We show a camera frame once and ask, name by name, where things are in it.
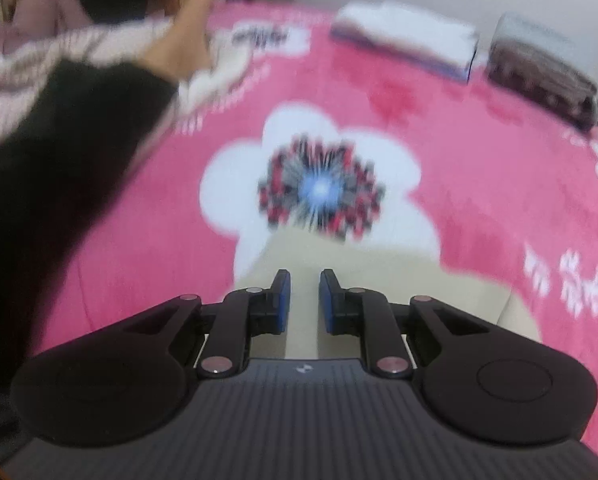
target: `silver screw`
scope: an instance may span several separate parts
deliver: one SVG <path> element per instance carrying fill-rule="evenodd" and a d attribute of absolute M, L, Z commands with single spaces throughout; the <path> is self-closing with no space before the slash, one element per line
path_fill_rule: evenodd
<path fill-rule="evenodd" d="M 382 357 L 377 361 L 377 367 L 388 374 L 399 374 L 410 367 L 410 363 L 402 357 Z"/>
<path fill-rule="evenodd" d="M 213 355 L 212 357 L 206 357 L 201 361 L 201 367 L 211 374 L 220 374 L 230 370 L 230 368 L 233 367 L 233 362 L 227 357 Z"/>

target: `white logo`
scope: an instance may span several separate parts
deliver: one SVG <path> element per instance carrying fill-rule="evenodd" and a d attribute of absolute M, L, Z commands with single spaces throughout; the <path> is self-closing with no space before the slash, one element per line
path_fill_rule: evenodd
<path fill-rule="evenodd" d="M 312 372 L 313 367 L 306 363 L 303 363 L 303 366 L 298 366 L 297 368 L 295 368 L 295 370 L 297 370 L 300 374 L 306 374 L 308 372 Z"/>

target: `bed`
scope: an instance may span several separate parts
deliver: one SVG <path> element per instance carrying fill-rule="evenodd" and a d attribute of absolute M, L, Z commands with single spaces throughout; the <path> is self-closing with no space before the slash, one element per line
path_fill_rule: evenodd
<path fill-rule="evenodd" d="M 479 70 L 463 85 L 335 42 L 330 18 L 218 5 L 211 26 L 255 45 L 249 72 L 177 121 L 88 234 L 33 351 L 183 293 L 222 298 L 292 213 L 269 191 L 279 154 L 303 142 L 348 150 L 371 197 L 365 210 L 304 219 L 306 228 L 506 283 L 543 342 L 598 382 L 598 140 Z M 598 453 L 598 407 L 584 441 Z"/>

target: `red and black stamen pattern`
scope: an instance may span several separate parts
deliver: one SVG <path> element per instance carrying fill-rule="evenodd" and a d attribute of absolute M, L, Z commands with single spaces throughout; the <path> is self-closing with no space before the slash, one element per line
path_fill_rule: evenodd
<path fill-rule="evenodd" d="M 373 164 L 362 164 L 352 145 L 324 146 L 302 136 L 270 159 L 268 177 L 259 183 L 259 208 L 270 226 L 290 223 L 361 238 L 378 218 L 384 194 Z"/>

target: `black object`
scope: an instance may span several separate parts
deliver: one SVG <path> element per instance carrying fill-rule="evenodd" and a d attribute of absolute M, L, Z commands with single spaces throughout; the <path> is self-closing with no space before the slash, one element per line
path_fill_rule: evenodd
<path fill-rule="evenodd" d="M 362 360 L 249 360 L 251 336 L 285 328 L 288 299 L 280 271 L 268 290 L 213 305 L 180 296 L 32 359 L 12 398 L 39 438 L 5 471 L 13 480 L 598 477 L 598 457 L 579 442 L 596 385 L 576 360 L 427 296 L 400 305 L 342 289 L 331 270 L 319 285 L 327 330 L 359 336 Z"/>

